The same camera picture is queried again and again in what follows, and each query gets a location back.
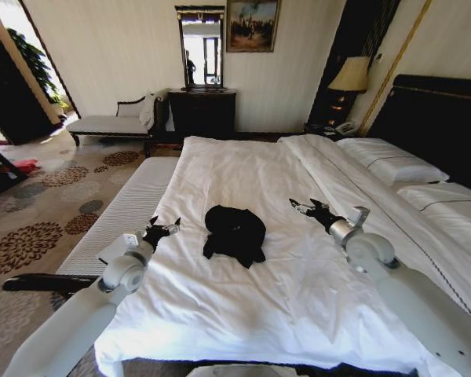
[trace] picture frame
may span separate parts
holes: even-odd
[[[272,53],[281,0],[227,0],[227,52]]]

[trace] white duvet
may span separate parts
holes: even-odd
[[[345,362],[457,375],[385,307],[323,227],[288,201],[312,197],[341,215],[352,206],[370,208],[365,230],[389,238],[403,262],[471,312],[471,258],[369,174],[313,135],[277,144],[185,139],[156,210],[165,223],[181,216],[181,231],[159,242],[141,288],[96,341],[101,371],[111,375],[116,363],[144,357],[322,368]],[[265,262],[245,269],[224,255],[203,256],[204,215],[217,204],[248,208],[265,223]]]

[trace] potted plant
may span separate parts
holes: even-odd
[[[57,92],[56,86],[52,81],[50,81],[50,68],[42,61],[45,54],[40,49],[37,49],[32,44],[26,42],[24,35],[21,33],[18,33],[11,28],[8,28],[7,31],[16,44],[17,49],[21,52],[21,55],[30,68],[31,73],[42,88],[42,91],[49,100],[49,103],[53,106],[57,116],[66,119],[64,109],[68,108],[68,105],[61,100],[61,96]]]

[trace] mirror frame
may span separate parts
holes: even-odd
[[[180,28],[180,42],[181,42],[181,61],[183,62],[183,76],[185,81],[185,88],[187,90],[219,90],[223,88],[223,63],[224,63],[224,18],[225,18],[225,7],[219,5],[176,5],[174,7],[177,12],[178,27]],[[220,13],[220,83],[207,85],[207,84],[189,84],[187,76],[187,61],[185,57],[185,47],[183,43],[183,25],[181,24],[182,14],[185,13]]]

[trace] chair leg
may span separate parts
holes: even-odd
[[[78,147],[80,145],[79,136],[76,135],[76,134],[73,134],[72,132],[70,132],[70,135],[71,135],[71,137],[73,137],[73,140],[75,140],[75,146]]]
[[[148,144],[148,141],[143,143],[143,151],[144,151],[144,157],[147,159],[150,157],[150,145]]]

